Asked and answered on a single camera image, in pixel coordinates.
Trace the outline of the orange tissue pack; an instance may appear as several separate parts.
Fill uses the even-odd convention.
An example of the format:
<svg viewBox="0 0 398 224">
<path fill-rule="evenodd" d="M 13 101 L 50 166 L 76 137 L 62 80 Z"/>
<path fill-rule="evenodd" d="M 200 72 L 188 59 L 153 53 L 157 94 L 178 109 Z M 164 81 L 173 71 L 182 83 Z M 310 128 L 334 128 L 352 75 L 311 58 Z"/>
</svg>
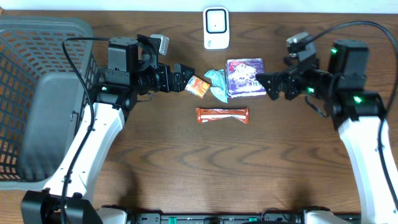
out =
<svg viewBox="0 0 398 224">
<path fill-rule="evenodd" d="M 189 79 L 185 87 L 185 90 L 200 98 L 204 98 L 209 89 L 210 84 L 195 75 Z"/>
</svg>

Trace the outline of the purple snack bag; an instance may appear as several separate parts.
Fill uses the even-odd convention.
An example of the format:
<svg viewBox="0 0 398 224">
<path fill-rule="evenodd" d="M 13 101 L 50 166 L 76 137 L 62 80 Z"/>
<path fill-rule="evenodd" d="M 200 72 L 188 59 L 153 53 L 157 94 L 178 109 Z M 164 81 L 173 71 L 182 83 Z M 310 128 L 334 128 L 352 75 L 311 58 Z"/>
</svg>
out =
<svg viewBox="0 0 398 224">
<path fill-rule="evenodd" d="M 256 75 L 264 73 L 262 58 L 229 59 L 226 62 L 226 86 L 230 98 L 261 96 L 265 88 L 258 82 Z"/>
</svg>

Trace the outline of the teal snack packet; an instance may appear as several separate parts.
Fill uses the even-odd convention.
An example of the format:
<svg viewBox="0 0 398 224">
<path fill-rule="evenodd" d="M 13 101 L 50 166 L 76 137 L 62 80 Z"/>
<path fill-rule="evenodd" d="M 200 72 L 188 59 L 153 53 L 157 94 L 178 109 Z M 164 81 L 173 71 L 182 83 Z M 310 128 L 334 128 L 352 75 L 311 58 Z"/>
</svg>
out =
<svg viewBox="0 0 398 224">
<path fill-rule="evenodd" d="M 228 103 L 226 77 L 224 70 L 209 70 L 205 77 L 211 80 L 210 91 L 213 96 L 223 103 Z"/>
</svg>

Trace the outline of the orange snack bar wrapper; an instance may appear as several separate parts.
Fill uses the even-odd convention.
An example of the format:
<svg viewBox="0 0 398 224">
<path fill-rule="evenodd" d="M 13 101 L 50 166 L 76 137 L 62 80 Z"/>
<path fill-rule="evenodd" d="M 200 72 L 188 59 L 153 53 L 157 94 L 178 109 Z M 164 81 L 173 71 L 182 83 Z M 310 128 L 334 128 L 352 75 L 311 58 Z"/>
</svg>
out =
<svg viewBox="0 0 398 224">
<path fill-rule="evenodd" d="M 234 118 L 244 124 L 249 123 L 249 110 L 244 109 L 206 109 L 196 108 L 197 122 L 207 123 L 209 121 L 221 120 L 224 118 Z"/>
</svg>

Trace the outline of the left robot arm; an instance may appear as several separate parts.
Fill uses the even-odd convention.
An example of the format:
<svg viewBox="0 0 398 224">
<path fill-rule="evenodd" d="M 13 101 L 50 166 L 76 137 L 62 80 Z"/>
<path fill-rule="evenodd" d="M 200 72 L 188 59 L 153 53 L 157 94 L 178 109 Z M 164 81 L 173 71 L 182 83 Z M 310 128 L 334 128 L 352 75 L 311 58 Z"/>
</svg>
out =
<svg viewBox="0 0 398 224">
<path fill-rule="evenodd" d="M 108 39 L 108 65 L 85 87 L 87 104 L 81 126 L 62 163 L 40 191 L 29 190 L 21 202 L 24 223 L 134 223 L 128 209 L 95 209 L 93 194 L 106 155 L 140 95 L 181 92 L 192 67 L 159 62 L 169 46 L 162 34 Z"/>
</svg>

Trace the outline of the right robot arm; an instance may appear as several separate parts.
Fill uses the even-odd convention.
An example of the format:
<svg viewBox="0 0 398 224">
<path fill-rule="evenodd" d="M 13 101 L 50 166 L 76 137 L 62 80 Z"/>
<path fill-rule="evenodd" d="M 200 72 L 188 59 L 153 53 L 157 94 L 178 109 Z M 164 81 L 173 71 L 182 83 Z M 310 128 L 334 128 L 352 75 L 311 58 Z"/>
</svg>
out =
<svg viewBox="0 0 398 224">
<path fill-rule="evenodd" d="M 331 118 L 348 152 L 361 203 L 361 223 L 397 223 L 397 167 L 380 95 L 364 89 L 368 45 L 336 40 L 327 71 L 319 70 L 317 50 L 308 44 L 288 70 L 259 73 L 256 78 L 272 100 L 280 93 L 324 100 L 319 114 Z"/>
</svg>

